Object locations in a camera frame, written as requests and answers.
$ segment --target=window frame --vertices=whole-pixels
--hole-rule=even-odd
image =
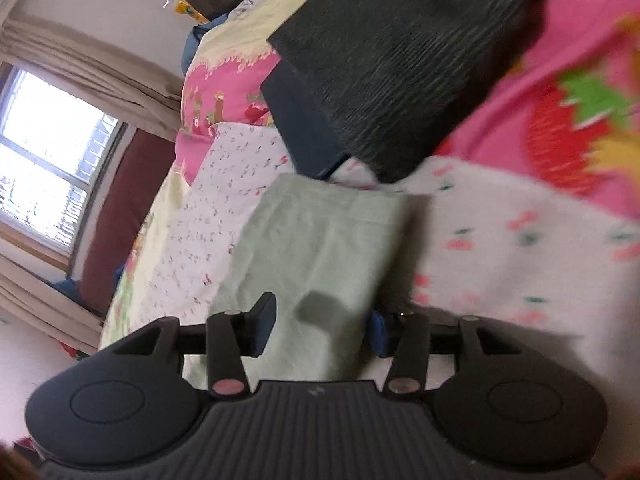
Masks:
[[[20,156],[25,157],[27,160],[30,160],[33,164],[49,171],[49,173],[62,178],[72,186],[83,190],[86,193],[86,197],[82,203],[82,209],[78,215],[78,224],[76,224],[73,238],[68,247],[44,234],[41,234],[36,231],[36,229],[11,218],[2,211],[0,211],[0,238],[12,243],[14,246],[24,250],[25,252],[37,256],[39,259],[64,270],[67,275],[69,275],[73,268],[76,253],[78,252],[79,241],[86,226],[89,211],[95,201],[95,195],[100,187],[105,170],[113,158],[118,142],[122,138],[128,124],[118,120],[113,129],[113,133],[109,136],[104,147],[104,152],[100,156],[98,164],[96,165],[89,182],[82,180],[74,174],[67,173],[50,162],[43,160],[39,156],[34,155],[29,150],[19,146],[12,140],[7,139],[1,133],[4,120],[6,119],[6,111],[10,105],[10,98],[15,85],[17,84],[18,76],[24,72],[27,71],[10,65],[9,63],[3,62],[0,64],[0,144],[8,147]],[[33,243],[29,244],[20,235],[32,240]],[[52,256],[50,251],[58,254],[60,258]],[[61,267],[61,262],[65,263],[65,268]]]

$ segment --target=blue cloth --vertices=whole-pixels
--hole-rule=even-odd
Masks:
[[[125,265],[127,265],[127,264],[126,263],[122,264],[113,273],[113,283],[115,284],[116,288],[118,288],[118,283],[120,283],[120,279],[122,278],[122,275],[124,273],[124,266]]]
[[[182,73],[184,75],[187,74],[189,65],[191,64],[191,61],[193,61],[193,58],[196,55],[196,51],[200,46],[200,40],[202,40],[202,37],[207,32],[209,32],[212,28],[215,28],[218,25],[222,25],[222,23],[225,23],[226,19],[227,19],[227,14],[222,14],[218,16],[215,20],[211,20],[209,23],[201,23],[191,29],[191,32],[187,36],[187,41],[184,44],[184,50],[182,51],[182,60],[180,61],[180,66],[182,68]]]
[[[68,297],[71,301],[74,301],[80,306],[84,306],[84,300],[80,296],[80,291],[78,289],[78,282],[76,280],[72,280],[71,278],[67,278],[66,280],[62,280],[57,283],[49,283],[51,288],[55,288],[58,292],[61,292],[66,297]]]

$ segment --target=beige curtain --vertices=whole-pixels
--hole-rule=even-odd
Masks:
[[[180,128],[182,80],[114,46],[30,16],[8,18],[0,60],[164,139]]]
[[[73,348],[97,351],[101,320],[1,255],[0,306]]]

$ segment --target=bed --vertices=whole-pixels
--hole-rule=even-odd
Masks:
[[[261,193],[294,172],[259,87],[278,62],[266,38],[304,1],[263,0],[203,38],[176,161],[102,347],[161,316],[203,322]],[[596,456],[604,470],[640,460],[639,23],[640,0],[549,0],[542,36],[487,101],[414,174],[385,186],[431,200],[412,301],[507,322],[596,384],[610,410]],[[213,152],[221,207],[210,222],[197,211],[206,190],[191,185]],[[354,159],[331,181],[379,187]],[[384,366],[367,373],[384,376]]]

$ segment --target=light green cloth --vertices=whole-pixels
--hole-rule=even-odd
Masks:
[[[398,249],[406,204],[404,194],[290,174],[265,192],[210,308],[210,314],[247,311],[263,292],[276,295],[276,323],[264,354],[243,358],[252,387],[260,379],[348,378]]]

